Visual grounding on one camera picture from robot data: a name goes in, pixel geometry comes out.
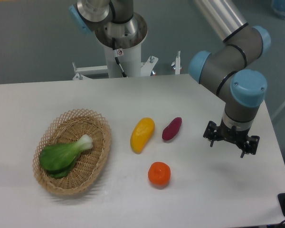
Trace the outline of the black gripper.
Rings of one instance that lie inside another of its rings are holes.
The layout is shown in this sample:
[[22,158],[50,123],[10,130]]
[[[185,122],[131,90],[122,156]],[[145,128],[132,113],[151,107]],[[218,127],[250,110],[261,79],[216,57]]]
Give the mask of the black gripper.
[[235,125],[229,128],[224,123],[217,126],[213,121],[209,121],[203,138],[210,142],[210,147],[213,147],[214,142],[221,140],[239,145],[242,150],[240,158],[243,158],[245,154],[256,154],[260,140],[259,136],[248,136],[249,130],[250,128],[240,131]]

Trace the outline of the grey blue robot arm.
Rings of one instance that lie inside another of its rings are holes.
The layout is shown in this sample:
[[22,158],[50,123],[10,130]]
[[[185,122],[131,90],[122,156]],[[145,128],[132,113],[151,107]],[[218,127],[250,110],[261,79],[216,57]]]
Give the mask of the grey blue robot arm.
[[[225,102],[221,123],[209,122],[203,136],[211,143],[235,144],[243,155],[255,154],[259,137],[248,132],[265,98],[267,81],[247,66],[270,48],[270,35],[260,26],[249,26],[230,0],[198,0],[196,5],[224,43],[215,54],[197,53],[188,66],[197,83]],[[83,33],[95,33],[110,78],[150,75],[141,63],[147,24],[134,12],[131,0],[78,0],[69,12]]]

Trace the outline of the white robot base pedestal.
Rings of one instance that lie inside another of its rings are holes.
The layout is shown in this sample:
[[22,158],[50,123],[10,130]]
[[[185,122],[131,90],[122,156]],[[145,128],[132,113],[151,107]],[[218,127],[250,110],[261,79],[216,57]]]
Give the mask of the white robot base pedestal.
[[104,49],[105,66],[76,67],[73,63],[74,80],[82,80],[92,75],[107,73],[109,78],[141,77],[156,75],[154,67],[158,62],[155,56],[142,62],[142,43],[145,41],[148,28],[144,18],[134,13],[132,18],[123,24],[108,22],[95,31],[97,41]]

